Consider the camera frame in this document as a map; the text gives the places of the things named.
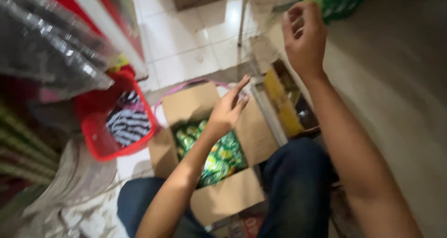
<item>hand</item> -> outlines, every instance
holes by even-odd
[[[238,95],[243,87],[249,83],[250,77],[245,75],[243,79],[225,96],[217,101],[211,113],[207,128],[219,139],[225,136],[236,124],[241,112],[249,102],[250,96],[245,96],[239,102]]]
[[[325,77],[323,57],[327,32],[318,4],[298,2],[292,6],[284,13],[282,33],[289,62],[304,84]]]

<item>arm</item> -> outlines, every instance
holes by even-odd
[[[283,34],[290,64],[309,90],[329,155],[366,236],[422,237],[382,154],[323,71],[326,29],[319,7],[297,3],[284,15]]]
[[[250,78],[244,76],[216,104],[207,126],[191,150],[171,173],[144,214],[136,237],[171,237],[190,203],[203,166],[213,145],[227,134],[248,103],[248,96],[237,103],[238,94]]]

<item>person's left hand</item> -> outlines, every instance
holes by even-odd
[[[250,77],[245,75],[243,79],[225,96],[219,99],[214,106],[211,113],[207,127],[212,128],[212,132],[216,134],[216,137],[221,138],[225,136],[236,124],[239,115],[249,102],[250,96],[245,96],[239,102],[238,95],[243,87],[249,83]]]

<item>green packaging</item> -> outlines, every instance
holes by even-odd
[[[207,123],[207,120],[201,121],[199,124],[191,122],[177,130],[175,134],[179,145],[177,156],[180,161],[191,149],[192,145],[205,129]],[[247,161],[240,148],[240,143],[234,132],[231,131],[217,141],[211,148],[198,187],[216,184],[220,180],[247,167]]]

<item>beige wall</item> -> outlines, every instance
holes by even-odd
[[[366,0],[328,31],[327,75],[382,150],[424,235],[445,237],[447,0]],[[280,26],[268,35],[284,53]]]

